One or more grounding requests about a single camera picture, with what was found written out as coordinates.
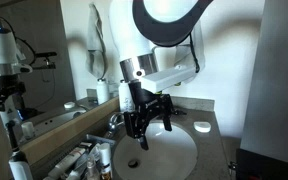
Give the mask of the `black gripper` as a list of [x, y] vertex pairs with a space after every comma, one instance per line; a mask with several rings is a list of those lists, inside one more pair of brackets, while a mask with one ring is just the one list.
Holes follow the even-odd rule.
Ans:
[[171, 115], [174, 111], [169, 94], [154, 94], [141, 88], [140, 82], [131, 82], [129, 89], [135, 104], [135, 109], [124, 113], [127, 135], [138, 139], [143, 150], [148, 150], [145, 136], [146, 129], [152, 119], [157, 117], [164, 123], [166, 131], [172, 131]]

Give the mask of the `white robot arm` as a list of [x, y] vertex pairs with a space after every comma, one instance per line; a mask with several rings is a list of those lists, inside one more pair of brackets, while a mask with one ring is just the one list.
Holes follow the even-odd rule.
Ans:
[[155, 47], [175, 47], [187, 40], [213, 0], [112, 0], [109, 21], [120, 67], [135, 109], [123, 114], [127, 135], [146, 150], [146, 130], [158, 118], [167, 131], [176, 111], [162, 91], [188, 80], [200, 71], [199, 62], [175, 65], [160, 71]]

